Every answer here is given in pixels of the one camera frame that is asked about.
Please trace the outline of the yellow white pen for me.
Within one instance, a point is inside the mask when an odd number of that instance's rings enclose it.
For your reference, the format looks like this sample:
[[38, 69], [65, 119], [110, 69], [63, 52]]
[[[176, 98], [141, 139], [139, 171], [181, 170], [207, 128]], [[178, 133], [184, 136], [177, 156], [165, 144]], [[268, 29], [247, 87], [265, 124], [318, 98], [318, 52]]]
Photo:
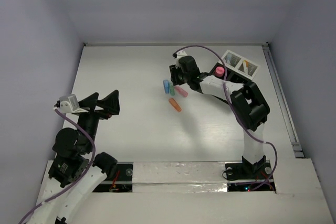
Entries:
[[245, 74], [248, 74], [248, 62], [246, 60], [243, 61], [243, 70]]

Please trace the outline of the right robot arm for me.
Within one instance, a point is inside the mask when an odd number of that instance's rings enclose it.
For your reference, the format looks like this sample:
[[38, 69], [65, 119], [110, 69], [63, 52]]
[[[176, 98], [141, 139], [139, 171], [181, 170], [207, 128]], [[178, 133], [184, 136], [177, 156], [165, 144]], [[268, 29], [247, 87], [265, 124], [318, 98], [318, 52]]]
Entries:
[[200, 72], [192, 56], [174, 54], [170, 66], [171, 80], [176, 86], [187, 84], [192, 90], [225, 101], [244, 130], [244, 152], [241, 171], [253, 178], [266, 162], [263, 144], [264, 126], [270, 107], [254, 82], [246, 84], [226, 81], [213, 74]]

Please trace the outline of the pink capped highlighter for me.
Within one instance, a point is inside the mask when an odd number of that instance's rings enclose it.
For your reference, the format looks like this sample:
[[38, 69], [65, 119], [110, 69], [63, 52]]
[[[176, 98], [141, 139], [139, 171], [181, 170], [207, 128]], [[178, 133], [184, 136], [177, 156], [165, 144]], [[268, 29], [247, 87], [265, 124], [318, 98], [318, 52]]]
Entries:
[[225, 74], [225, 69], [221, 66], [216, 67], [214, 71], [214, 75], [216, 77], [222, 77]]

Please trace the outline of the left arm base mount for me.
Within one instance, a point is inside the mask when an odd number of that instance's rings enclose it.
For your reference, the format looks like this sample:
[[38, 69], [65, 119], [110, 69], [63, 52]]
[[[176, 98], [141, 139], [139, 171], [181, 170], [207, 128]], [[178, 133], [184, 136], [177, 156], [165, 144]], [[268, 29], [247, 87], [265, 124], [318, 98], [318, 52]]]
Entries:
[[131, 193], [133, 188], [133, 163], [119, 163], [113, 178], [101, 182], [94, 193]]

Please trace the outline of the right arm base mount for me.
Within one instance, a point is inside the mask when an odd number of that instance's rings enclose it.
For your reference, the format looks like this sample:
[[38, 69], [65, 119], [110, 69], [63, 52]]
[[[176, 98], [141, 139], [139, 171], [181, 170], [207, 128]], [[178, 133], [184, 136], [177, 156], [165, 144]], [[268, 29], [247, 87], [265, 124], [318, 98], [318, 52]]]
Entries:
[[228, 192], [250, 191], [276, 191], [273, 176], [270, 178], [271, 165], [266, 161], [265, 165], [254, 174], [249, 174], [243, 169], [242, 163], [226, 163], [222, 177], [227, 181]]

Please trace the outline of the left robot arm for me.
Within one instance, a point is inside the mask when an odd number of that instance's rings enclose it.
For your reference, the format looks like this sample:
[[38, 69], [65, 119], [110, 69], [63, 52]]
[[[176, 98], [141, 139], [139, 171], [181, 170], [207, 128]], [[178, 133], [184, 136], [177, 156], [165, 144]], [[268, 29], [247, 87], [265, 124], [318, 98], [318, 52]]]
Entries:
[[59, 98], [53, 110], [73, 127], [57, 133], [52, 147], [56, 156], [40, 202], [21, 223], [71, 223], [88, 195], [117, 171], [114, 157], [96, 152], [95, 138], [99, 122], [120, 113], [118, 90], [103, 99], [97, 92], [81, 101], [75, 94], [66, 95]]

